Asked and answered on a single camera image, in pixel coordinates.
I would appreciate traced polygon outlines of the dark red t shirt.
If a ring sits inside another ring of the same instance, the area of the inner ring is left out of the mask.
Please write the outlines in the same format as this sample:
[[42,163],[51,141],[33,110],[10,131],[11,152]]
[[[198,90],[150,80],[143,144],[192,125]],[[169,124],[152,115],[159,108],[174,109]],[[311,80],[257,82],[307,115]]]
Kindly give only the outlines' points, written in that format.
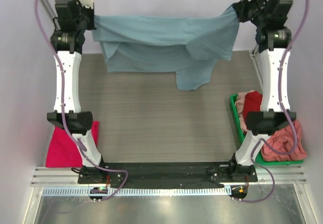
[[262,102],[262,94],[258,91],[252,91],[246,94],[244,108],[243,108],[243,119],[246,124],[247,114],[251,111],[260,111]]

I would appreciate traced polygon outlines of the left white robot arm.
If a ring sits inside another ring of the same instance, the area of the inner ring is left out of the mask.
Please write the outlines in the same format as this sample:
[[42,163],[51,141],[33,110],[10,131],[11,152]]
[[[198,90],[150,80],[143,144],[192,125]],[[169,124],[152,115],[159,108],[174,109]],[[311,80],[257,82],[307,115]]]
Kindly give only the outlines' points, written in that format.
[[55,0],[57,16],[50,43],[57,70],[56,101],[47,120],[66,131],[78,148],[82,167],[76,171],[79,184],[103,183],[107,178],[103,158],[94,142],[93,114],[82,111],[79,101],[79,68],[84,33],[94,30],[93,0]]

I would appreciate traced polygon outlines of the salmon pink t shirt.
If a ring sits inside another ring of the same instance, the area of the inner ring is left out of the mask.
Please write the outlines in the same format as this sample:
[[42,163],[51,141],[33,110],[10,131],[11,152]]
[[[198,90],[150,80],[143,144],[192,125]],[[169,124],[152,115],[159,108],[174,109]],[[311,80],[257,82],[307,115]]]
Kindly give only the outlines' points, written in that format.
[[[244,103],[239,104],[239,99],[237,98],[236,101],[236,108],[238,110],[238,114],[240,117],[240,124],[241,129],[244,131],[245,136],[247,133],[247,127],[245,121],[243,119],[243,108]],[[302,127],[298,120],[293,121],[294,128],[296,130],[297,135],[297,146],[296,149],[290,155],[278,155],[277,153],[273,152],[266,144],[262,146],[260,153],[263,159],[267,162],[271,161],[298,161],[304,160],[307,158],[307,153],[302,147],[301,140],[302,140]],[[275,150],[280,152],[288,152],[292,150],[294,146],[294,134],[290,125],[286,126],[285,128],[276,131],[270,138],[267,140],[267,143],[273,147]]]

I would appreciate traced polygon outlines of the left aluminium frame post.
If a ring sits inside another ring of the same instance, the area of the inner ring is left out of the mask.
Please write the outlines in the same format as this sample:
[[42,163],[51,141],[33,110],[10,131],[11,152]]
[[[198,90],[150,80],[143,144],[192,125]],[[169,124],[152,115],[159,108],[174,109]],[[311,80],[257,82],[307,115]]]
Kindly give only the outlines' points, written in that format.
[[56,15],[48,0],[39,0],[48,17],[52,20]]

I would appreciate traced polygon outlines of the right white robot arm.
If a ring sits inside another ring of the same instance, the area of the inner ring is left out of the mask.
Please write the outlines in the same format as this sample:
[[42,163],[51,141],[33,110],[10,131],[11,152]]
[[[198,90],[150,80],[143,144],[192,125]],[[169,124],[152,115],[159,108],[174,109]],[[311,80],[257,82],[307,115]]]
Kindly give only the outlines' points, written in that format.
[[296,113],[290,110],[287,93],[287,67],[292,32],[285,26],[293,0],[240,0],[233,8],[240,22],[256,26],[258,58],[262,61],[263,87],[260,111],[247,115],[247,134],[228,162],[215,162],[207,168],[210,182],[257,182],[255,157],[276,131],[292,125]]

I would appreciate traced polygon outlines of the aluminium frame post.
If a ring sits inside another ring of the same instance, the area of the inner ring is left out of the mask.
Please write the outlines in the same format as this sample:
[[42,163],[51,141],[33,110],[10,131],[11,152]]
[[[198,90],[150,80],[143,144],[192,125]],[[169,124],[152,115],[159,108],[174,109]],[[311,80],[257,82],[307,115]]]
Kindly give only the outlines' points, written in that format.
[[263,66],[262,66],[262,61],[259,58],[259,46],[256,45],[255,48],[249,52],[249,54],[254,63],[255,71],[262,91],[263,90],[263,72],[262,72]]
[[56,15],[48,0],[39,0],[48,17],[52,20]]

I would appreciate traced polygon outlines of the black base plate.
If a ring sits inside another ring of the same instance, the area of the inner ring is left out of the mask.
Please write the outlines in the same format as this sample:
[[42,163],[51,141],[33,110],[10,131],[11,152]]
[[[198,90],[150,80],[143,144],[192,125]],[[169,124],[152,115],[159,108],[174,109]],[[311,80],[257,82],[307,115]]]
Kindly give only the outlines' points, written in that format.
[[110,184],[127,189],[208,189],[224,183],[258,181],[255,167],[226,162],[105,163],[106,171],[83,166],[73,169],[79,184]]

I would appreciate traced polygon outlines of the green plastic tray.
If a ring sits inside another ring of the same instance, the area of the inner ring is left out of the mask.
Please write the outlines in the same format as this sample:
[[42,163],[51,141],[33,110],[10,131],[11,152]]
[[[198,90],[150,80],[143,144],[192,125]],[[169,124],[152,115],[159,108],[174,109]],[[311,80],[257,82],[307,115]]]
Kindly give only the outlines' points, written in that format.
[[[243,140],[245,138],[245,133],[241,129],[240,117],[239,117],[239,114],[238,114],[238,110],[236,108],[236,101],[237,101],[237,98],[238,98],[239,99],[239,104],[244,103],[244,95],[245,94],[246,94],[246,92],[240,92],[238,94],[231,95],[230,96],[230,103],[229,103],[230,109],[232,111],[235,127],[237,129],[237,134],[238,134],[238,139],[239,139],[240,144],[242,144],[242,142],[243,142]],[[299,164],[302,164],[304,162],[304,160],[267,162],[267,161],[265,161],[263,159],[261,153],[259,153],[255,158],[255,162],[260,164],[260,165],[264,165],[264,166],[283,166],[283,165],[299,165]]]

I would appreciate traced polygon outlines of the folded magenta t shirt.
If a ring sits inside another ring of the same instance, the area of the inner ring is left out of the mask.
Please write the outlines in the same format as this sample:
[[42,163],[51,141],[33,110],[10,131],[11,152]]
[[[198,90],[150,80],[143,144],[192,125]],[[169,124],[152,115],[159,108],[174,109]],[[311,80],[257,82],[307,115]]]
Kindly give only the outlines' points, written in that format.
[[45,166],[47,168],[82,167],[78,146],[64,129],[55,127],[49,144]]

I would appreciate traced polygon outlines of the right aluminium frame post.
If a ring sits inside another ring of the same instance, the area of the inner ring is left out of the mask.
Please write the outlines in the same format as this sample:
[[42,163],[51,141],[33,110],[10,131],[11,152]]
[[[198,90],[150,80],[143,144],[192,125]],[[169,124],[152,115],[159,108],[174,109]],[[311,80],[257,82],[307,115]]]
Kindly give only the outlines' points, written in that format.
[[259,46],[256,45],[255,48],[249,52],[249,54],[254,63],[255,71],[262,91],[263,90],[263,72],[262,72],[263,66],[262,66],[262,61],[259,58]]

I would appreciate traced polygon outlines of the blue-grey t shirt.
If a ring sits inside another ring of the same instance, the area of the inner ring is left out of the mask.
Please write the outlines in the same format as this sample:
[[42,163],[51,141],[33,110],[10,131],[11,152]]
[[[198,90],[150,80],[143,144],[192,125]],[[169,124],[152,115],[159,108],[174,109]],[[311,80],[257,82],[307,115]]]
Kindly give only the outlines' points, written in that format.
[[96,16],[92,36],[111,73],[175,73],[179,90],[207,84],[218,60],[229,61],[239,30],[236,12],[214,18]]

